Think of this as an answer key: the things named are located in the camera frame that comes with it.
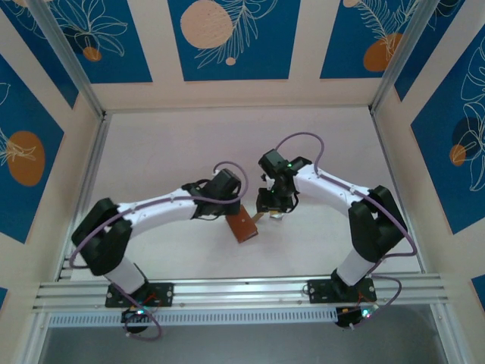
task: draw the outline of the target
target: black bracket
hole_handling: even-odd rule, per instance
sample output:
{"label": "black bracket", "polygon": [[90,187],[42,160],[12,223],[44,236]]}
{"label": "black bracket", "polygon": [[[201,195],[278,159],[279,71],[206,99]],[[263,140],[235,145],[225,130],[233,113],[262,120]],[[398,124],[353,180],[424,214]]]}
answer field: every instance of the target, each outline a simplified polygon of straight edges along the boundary
{"label": "black bracket", "polygon": [[[144,307],[172,307],[174,300],[173,283],[149,283],[143,290],[138,290],[133,298]],[[112,284],[108,287],[105,307],[130,308],[133,304],[127,300]]]}
{"label": "black bracket", "polygon": [[307,285],[310,303],[357,303],[359,293],[372,302],[377,300],[374,282],[370,278],[364,278],[355,286],[349,287],[345,295],[337,293],[335,281],[331,279],[312,279]]}

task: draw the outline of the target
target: wooden block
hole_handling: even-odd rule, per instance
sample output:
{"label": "wooden block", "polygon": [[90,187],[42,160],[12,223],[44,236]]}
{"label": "wooden block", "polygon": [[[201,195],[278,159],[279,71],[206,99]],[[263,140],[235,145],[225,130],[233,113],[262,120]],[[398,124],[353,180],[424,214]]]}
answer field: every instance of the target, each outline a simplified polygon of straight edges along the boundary
{"label": "wooden block", "polygon": [[238,215],[227,215],[226,221],[238,243],[242,243],[258,235],[258,228],[243,205],[241,205],[241,210]]}

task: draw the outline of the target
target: beige wall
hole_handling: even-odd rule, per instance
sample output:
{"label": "beige wall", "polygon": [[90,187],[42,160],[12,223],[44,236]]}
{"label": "beige wall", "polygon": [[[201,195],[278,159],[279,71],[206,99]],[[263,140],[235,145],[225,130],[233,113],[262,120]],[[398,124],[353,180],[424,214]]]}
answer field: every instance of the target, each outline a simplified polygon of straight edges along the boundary
{"label": "beige wall", "polygon": [[320,80],[340,0],[302,0],[289,80],[183,81],[166,1],[129,0],[153,83],[98,84],[108,109],[229,105],[368,105],[380,78]]}
{"label": "beige wall", "polygon": [[40,281],[50,281],[80,189],[98,122],[79,97],[74,110],[0,11],[0,53],[64,131],[26,244],[0,234],[0,362],[10,363]]}
{"label": "beige wall", "polygon": [[452,234],[410,125],[484,24],[485,2],[467,0],[403,103],[392,91],[377,113],[399,190],[428,268],[446,279],[477,362],[485,362],[485,313],[470,279],[485,273],[485,219]]}

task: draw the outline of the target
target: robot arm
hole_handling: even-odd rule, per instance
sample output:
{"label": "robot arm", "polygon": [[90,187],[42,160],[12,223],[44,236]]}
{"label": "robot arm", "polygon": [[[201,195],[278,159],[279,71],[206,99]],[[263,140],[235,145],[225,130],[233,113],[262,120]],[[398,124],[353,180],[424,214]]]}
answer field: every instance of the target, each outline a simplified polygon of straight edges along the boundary
{"label": "robot arm", "polygon": [[143,301],[149,294],[149,283],[138,267],[124,256],[130,240],[173,221],[205,215],[237,215],[239,200],[217,204],[204,199],[233,200],[237,197],[234,191],[240,187],[240,179],[230,170],[223,169],[212,180],[185,184],[172,193],[154,199],[118,205],[111,199],[102,199],[74,231],[72,241],[79,246],[99,225],[109,218],[115,218],[112,224],[87,242],[80,254],[94,275],[104,275],[124,292]]}
{"label": "robot arm", "polygon": [[308,159],[298,157],[289,162],[274,149],[260,159],[259,165],[265,172],[262,178],[267,187],[259,189],[258,212],[291,212],[296,207],[292,196],[302,193],[319,199],[349,218],[353,248],[332,274],[333,287],[340,297],[345,296],[348,288],[355,286],[404,237],[381,211],[355,194],[359,191],[378,201],[405,227],[396,202],[385,187],[371,190],[356,186],[318,168],[318,174],[323,176],[319,177]]}

